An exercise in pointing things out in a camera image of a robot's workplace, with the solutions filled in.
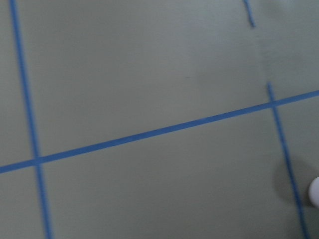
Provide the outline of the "pink plastic cup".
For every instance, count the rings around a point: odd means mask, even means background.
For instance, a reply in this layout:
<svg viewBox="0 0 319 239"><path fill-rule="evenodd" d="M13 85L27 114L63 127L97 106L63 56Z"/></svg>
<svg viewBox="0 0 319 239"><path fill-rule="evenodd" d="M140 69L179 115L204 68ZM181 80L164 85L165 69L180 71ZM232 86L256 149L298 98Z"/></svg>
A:
<svg viewBox="0 0 319 239"><path fill-rule="evenodd" d="M315 208L319 208L319 177L315 178L308 189L308 196L311 204Z"/></svg>

